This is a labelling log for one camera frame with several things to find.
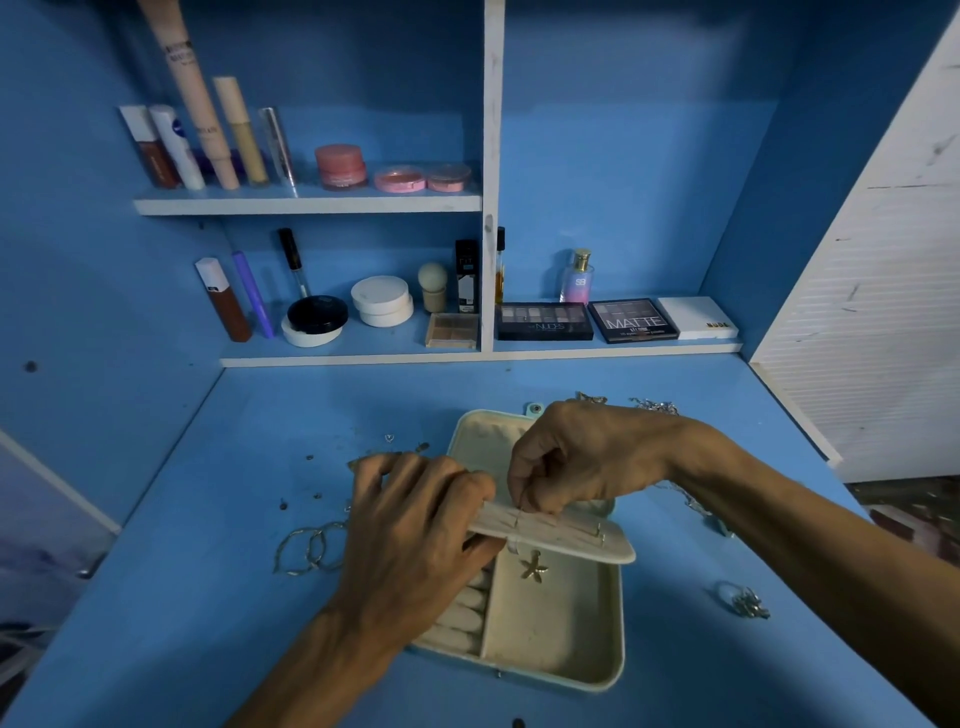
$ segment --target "the nudes eyeshadow palette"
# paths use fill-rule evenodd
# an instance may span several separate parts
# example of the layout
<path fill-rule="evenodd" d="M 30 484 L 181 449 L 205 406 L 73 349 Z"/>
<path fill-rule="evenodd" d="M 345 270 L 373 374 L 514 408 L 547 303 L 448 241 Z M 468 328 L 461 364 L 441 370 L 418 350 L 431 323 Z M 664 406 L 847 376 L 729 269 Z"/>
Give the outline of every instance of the the nudes eyeshadow palette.
<path fill-rule="evenodd" d="M 504 303 L 496 308 L 500 341 L 589 341 L 593 324 L 582 303 Z"/>
<path fill-rule="evenodd" d="M 590 313 L 608 344 L 679 336 L 650 299 L 597 301 L 590 304 Z"/>

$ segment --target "shelf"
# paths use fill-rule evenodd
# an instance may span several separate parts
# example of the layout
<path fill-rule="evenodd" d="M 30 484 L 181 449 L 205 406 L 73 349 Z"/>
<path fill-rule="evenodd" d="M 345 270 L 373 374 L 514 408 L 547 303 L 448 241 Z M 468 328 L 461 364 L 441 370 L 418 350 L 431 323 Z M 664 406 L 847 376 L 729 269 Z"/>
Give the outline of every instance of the shelf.
<path fill-rule="evenodd" d="M 244 344 L 229 343 L 220 363 L 235 367 L 321 367 L 346 364 L 429 364 L 456 361 L 518 361 L 521 359 L 592 359 L 622 356 L 735 353 L 739 339 L 651 341 L 609 345 L 599 335 L 593 341 L 497 341 L 492 352 L 468 349 L 427 349 L 423 345 L 430 317 L 418 306 L 404 324 L 369 327 L 350 310 L 350 320 L 334 341 L 316 349 L 298 349 L 282 335 L 265 339 L 259 333 Z"/>
<path fill-rule="evenodd" d="M 402 195 L 363 187 L 330 192 L 315 182 L 296 189 L 271 184 L 225 190 L 151 189 L 133 200 L 141 215 L 317 215 L 363 212 L 480 212 L 483 198 L 476 181 L 463 192 L 423 190 Z"/>
<path fill-rule="evenodd" d="M 276 325 L 277 336 L 266 339 L 257 330 L 243 344 L 228 343 L 221 354 L 225 367 L 296 367 L 337 364 L 404 364 L 423 360 L 469 361 L 476 351 L 469 349 L 427 349 L 423 345 L 430 316 L 418 306 L 414 315 L 398 327 L 367 326 L 350 308 L 343 333 L 329 344 L 300 349 L 288 343 Z"/>

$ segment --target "white round container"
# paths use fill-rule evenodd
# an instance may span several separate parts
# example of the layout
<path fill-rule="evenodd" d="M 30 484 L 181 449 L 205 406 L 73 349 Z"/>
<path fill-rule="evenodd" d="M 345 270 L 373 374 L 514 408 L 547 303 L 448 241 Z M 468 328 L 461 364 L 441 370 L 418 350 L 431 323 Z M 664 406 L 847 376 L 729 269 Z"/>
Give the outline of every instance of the white round container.
<path fill-rule="evenodd" d="M 410 291 L 404 279 L 396 276 L 372 276 L 357 281 L 350 289 L 350 295 L 353 297 L 353 305 L 361 314 L 383 316 L 401 309 L 406 310 Z"/>
<path fill-rule="evenodd" d="M 335 328 L 328 333 L 303 333 L 302 331 L 294 330 L 294 328 L 290 326 L 290 319 L 288 319 L 286 316 L 283 317 L 283 322 L 280 324 L 280 328 L 283 329 L 283 338 L 285 338 L 295 347 L 301 347 L 302 349 L 309 349 L 310 347 L 319 347 L 323 344 L 329 344 L 344 330 L 343 327 L 340 327 Z"/>
<path fill-rule="evenodd" d="M 404 321 L 414 315 L 414 300 L 407 294 L 406 301 L 400 304 L 400 309 L 392 313 L 364 313 L 360 312 L 360 318 L 364 324 L 377 328 L 389 328 L 402 324 Z"/>

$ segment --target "beige jewelry box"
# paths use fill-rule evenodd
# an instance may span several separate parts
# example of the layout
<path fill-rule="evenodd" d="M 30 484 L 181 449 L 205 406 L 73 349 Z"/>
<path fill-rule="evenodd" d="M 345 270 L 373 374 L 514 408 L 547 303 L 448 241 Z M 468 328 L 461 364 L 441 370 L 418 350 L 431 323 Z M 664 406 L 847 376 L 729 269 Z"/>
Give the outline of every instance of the beige jewelry box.
<path fill-rule="evenodd" d="M 620 564 L 636 559 L 605 518 L 611 501 L 570 506 L 560 516 L 523 513 L 507 490 L 514 443 L 528 417 L 468 412 L 448 454 L 496 479 L 496 498 L 471 525 L 507 547 L 461 592 L 415 645 L 581 691 L 604 691 L 624 664 Z"/>

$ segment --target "pink compact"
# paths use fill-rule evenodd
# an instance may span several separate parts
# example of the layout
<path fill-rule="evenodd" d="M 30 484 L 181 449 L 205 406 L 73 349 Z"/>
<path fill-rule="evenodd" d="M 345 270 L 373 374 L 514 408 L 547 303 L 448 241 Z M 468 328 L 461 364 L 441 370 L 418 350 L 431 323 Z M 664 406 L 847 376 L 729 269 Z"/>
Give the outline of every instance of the pink compact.
<path fill-rule="evenodd" d="M 426 184 L 435 192 L 463 192 L 470 179 L 470 168 L 465 164 L 441 164 L 430 170 Z"/>
<path fill-rule="evenodd" d="M 320 181 L 327 189 L 347 189 L 367 183 L 367 165 L 356 144 L 327 144 L 314 150 Z"/>
<path fill-rule="evenodd" d="M 388 167 L 373 175 L 373 185 L 382 192 L 419 192 L 426 189 L 426 178 L 417 167 Z"/>

